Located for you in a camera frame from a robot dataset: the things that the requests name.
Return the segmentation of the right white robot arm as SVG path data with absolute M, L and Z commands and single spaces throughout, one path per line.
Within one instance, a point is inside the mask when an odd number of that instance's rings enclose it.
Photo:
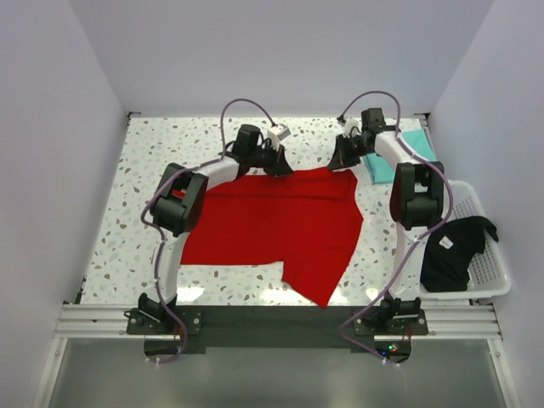
M 443 221 L 444 168 L 418 155 L 405 141 L 399 125 L 388 125 L 380 108 L 361 112 L 361 119 L 337 121 L 343 127 L 327 168 L 339 171 L 361 163 L 375 153 L 394 170 L 389 213 L 396 227 L 394 271 L 380 304 L 365 307 L 357 319 L 390 334 L 399 333 L 419 318 L 421 273 L 428 237 Z

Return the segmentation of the red t shirt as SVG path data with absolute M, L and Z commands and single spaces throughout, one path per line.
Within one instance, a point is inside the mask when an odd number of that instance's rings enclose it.
M 182 265 L 283 264 L 282 281 L 325 308 L 363 224 L 350 171 L 247 175 L 206 193 Z

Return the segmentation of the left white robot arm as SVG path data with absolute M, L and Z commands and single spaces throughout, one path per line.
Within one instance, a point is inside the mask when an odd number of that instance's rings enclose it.
M 259 127 L 244 124 L 218 157 L 193 168 L 167 165 L 156 193 L 141 215 L 143 224 L 160 235 L 152 261 L 154 291 L 140 295 L 138 300 L 139 313 L 155 332 L 167 333 L 184 324 L 173 310 L 180 259 L 201 217 L 207 192 L 241 178 L 252 168 L 260 168 L 273 177 L 292 174 L 281 144 L 290 134 L 285 124 L 273 124 L 266 134 Z

